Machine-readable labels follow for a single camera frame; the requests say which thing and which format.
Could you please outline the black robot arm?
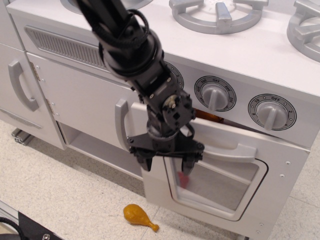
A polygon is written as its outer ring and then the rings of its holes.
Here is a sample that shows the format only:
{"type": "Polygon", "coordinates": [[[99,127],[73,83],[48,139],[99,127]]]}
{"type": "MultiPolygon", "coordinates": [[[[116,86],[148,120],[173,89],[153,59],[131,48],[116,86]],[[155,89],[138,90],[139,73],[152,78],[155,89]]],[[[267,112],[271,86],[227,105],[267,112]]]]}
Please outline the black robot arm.
{"type": "Polygon", "coordinates": [[[104,65],[146,104],[147,132],[126,139],[129,151],[145,171],[151,170],[153,157],[162,156],[180,158],[182,172],[189,175],[203,158],[204,145],[181,128],[194,133],[190,122],[196,112],[166,66],[161,42],[145,16],[119,0],[77,0],[75,5],[98,39],[104,65]]]}

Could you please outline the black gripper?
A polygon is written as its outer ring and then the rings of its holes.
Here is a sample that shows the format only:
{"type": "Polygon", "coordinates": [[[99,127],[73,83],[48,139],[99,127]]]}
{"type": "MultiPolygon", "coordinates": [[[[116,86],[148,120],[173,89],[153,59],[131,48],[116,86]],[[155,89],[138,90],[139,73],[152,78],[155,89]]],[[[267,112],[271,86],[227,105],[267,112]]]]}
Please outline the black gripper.
{"type": "Polygon", "coordinates": [[[130,152],[147,172],[151,171],[155,156],[182,158],[181,171],[189,175],[195,163],[202,159],[205,146],[194,140],[195,130],[190,124],[182,127],[182,130],[188,131],[188,134],[184,135],[179,130],[168,137],[156,137],[150,133],[129,137],[130,152]]]}

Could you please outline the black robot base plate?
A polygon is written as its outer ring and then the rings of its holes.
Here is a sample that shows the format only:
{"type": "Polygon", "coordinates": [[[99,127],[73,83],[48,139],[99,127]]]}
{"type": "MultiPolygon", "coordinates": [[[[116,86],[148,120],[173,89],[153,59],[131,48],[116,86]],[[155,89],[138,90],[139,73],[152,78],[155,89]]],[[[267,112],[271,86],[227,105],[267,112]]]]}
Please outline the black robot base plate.
{"type": "Polygon", "coordinates": [[[56,233],[45,228],[20,211],[18,212],[18,225],[28,240],[63,240],[56,233]]]}

